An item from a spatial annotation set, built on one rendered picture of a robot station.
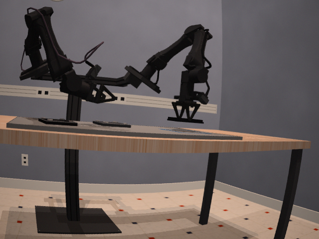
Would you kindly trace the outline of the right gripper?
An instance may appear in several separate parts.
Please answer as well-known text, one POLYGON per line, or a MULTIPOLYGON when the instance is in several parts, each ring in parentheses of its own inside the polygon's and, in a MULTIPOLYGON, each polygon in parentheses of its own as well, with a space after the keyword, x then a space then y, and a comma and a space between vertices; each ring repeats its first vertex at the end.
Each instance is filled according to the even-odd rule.
POLYGON ((90 68, 90 70, 88 71, 88 73, 85 76, 85 80, 84 82, 82 82, 82 86, 79 90, 75 91, 73 93, 74 96, 80 97, 82 100, 86 100, 88 102, 93 102, 93 103, 105 103, 105 102, 111 102, 111 101, 115 101, 115 96, 103 85, 100 85, 100 88, 97 89, 96 83, 92 83, 91 80, 89 79, 89 76, 91 75, 91 73, 93 72, 93 70, 95 69, 95 67, 90 68), (96 91, 96 96, 94 97, 93 93, 93 89, 96 91), (109 94, 112 98, 111 99, 105 99, 106 95, 103 94, 103 91, 105 91, 107 94, 109 94))

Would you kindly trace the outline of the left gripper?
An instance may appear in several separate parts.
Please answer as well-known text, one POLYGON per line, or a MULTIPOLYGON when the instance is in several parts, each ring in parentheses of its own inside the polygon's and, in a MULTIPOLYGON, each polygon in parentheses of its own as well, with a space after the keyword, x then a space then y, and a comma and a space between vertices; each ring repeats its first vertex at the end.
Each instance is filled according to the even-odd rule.
POLYGON ((199 101, 199 97, 197 97, 197 94, 204 94, 208 98, 208 96, 204 92, 194 91, 194 84, 192 83, 180 84, 180 95, 174 96, 174 99, 178 99, 178 101, 171 102, 177 118, 182 118, 182 115, 184 111, 186 110, 188 121, 191 121, 193 119, 195 113, 200 107, 200 104, 197 104, 196 102, 193 101, 193 100, 199 101), (180 115, 178 115, 176 106, 182 106, 180 115), (189 114, 189 106, 195 107, 191 116, 189 114))

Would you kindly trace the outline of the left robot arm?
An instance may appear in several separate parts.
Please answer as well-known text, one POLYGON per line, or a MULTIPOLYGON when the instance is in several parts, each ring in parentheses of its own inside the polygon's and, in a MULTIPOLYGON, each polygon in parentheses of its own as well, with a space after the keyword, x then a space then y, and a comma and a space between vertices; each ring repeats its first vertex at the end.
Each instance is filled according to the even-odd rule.
POLYGON ((169 60, 183 49, 192 45, 191 51, 186 56, 183 66, 187 69, 181 73, 181 83, 205 83, 208 79, 208 70, 204 67, 205 60, 202 58, 202 48, 206 32, 201 24, 191 25, 185 31, 183 36, 163 51, 153 55, 146 62, 146 67, 137 71, 129 66, 152 84, 158 87, 150 79, 156 71, 163 70, 169 60))

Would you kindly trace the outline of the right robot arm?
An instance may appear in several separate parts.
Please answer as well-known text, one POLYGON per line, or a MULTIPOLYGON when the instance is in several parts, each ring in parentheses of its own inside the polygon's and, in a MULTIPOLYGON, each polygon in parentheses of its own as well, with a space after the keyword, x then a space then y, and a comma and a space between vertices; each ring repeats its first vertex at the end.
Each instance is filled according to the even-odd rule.
POLYGON ((28 55, 30 58, 32 67, 22 71, 21 75, 48 63, 53 82, 62 78, 62 82, 59 83, 60 91, 72 95, 81 88, 82 79, 79 75, 76 75, 75 70, 72 68, 72 62, 59 57, 56 53, 57 51, 59 55, 67 58, 59 47, 51 26, 51 16, 54 13, 52 7, 45 6, 38 9, 38 11, 42 13, 43 17, 37 11, 24 16, 28 28, 24 48, 26 56, 28 55), (46 53, 46 60, 44 61, 39 51, 42 44, 46 53))

